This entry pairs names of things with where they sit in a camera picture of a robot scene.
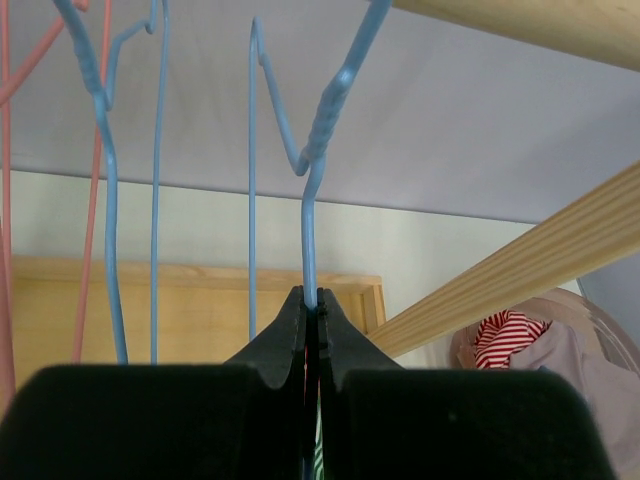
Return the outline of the blue hanger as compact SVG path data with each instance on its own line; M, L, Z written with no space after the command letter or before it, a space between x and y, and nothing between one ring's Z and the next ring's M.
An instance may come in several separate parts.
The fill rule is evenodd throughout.
M347 96L357 74L387 16L390 1L372 1L357 30L345 60L322 92L307 143L296 147L272 64L267 53L261 20L252 20L248 53L248 273L249 338L257 334L257 73L264 72L276 123L286 158L293 173L307 178L301 200L301 257L303 300L307 310L317 311L317 270L315 249L315 201L321 186L326 154Z
M166 79L169 64L170 13L167 1L153 1L149 17L133 24L113 39L106 63L106 72L101 74L96 61L95 50L88 32L70 1L56 1L55 7L61 14L73 41L74 53L78 60L84 86L94 103L94 116L98 140L106 155L107 193L104 240L104 265L108 301L111 314L116 359L120 364L128 362L125 324L122 311L117 272L117 221L118 221L118 168L116 148L108 122L116 89L116 72L121 47L124 42L144 30L153 34L157 26L157 11L162 11L163 37L159 67L158 95L154 130L154 151L152 169L151 245L150 245L150 361L158 362L158 229L159 229L159 187L160 154Z

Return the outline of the red white striped tank top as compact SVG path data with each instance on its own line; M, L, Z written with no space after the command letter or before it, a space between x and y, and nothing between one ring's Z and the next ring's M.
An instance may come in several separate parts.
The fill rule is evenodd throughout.
M484 318L474 339L475 366L478 369L508 369L511 356L536 342L551 326L550 322L526 316L515 310L502 310Z

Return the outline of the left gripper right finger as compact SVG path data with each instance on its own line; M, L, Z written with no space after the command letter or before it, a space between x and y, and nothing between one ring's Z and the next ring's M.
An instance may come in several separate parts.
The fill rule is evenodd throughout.
M347 319L332 290L319 288L317 298L321 390L341 390L350 372L402 369Z

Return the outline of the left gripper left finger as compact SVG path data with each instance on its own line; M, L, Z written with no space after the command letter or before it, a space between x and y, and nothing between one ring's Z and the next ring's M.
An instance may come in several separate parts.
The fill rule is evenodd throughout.
M249 367L269 389L301 389L305 378L306 307L295 286L274 320L224 366Z

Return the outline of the green white striped tank top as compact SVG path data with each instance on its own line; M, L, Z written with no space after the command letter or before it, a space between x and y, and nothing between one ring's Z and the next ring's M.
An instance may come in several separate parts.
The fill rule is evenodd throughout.
M324 480L325 479L325 469L324 469L324 455L323 455L323 430L322 430L322 419L318 418L316 422L316 430L315 430L315 445L313 452L313 479L314 480Z

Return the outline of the mauve tank top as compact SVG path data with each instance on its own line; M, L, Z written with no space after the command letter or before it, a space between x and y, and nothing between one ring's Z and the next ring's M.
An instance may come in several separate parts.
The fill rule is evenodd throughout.
M545 370L566 380L584 399L618 474L639 471L639 375L587 351L584 337L553 322L510 367Z

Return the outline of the pink hanger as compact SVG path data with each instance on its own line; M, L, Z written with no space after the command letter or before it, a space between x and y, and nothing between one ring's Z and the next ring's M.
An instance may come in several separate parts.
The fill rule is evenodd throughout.
M11 231L11 106L10 100L61 32L57 20L23 66L11 74L9 2L1 2L1 380L3 400L8 404L16 392L12 332L12 231Z
M103 33L102 33L102 48L101 48L101 60L100 60L100 78L105 80L107 73L108 55L110 51L111 40L111 17L112 17L112 0L106 0L104 2L104 15L103 15ZM87 304L89 297L89 285L91 277L91 265L92 265L92 250L93 240L95 232L96 222L96 209L98 200L98 184L101 168L101 156L102 156L102 139L100 129L95 127L94 132L94 145L93 145L93 160L90 180L89 191L89 203L87 213L87 223L84 241L84 252L82 259L82 272L81 281L79 287L79 296L76 308L76 318L74 326L74 338L73 338L73 350L71 356L71 362L79 364L82 359L84 330L86 324Z

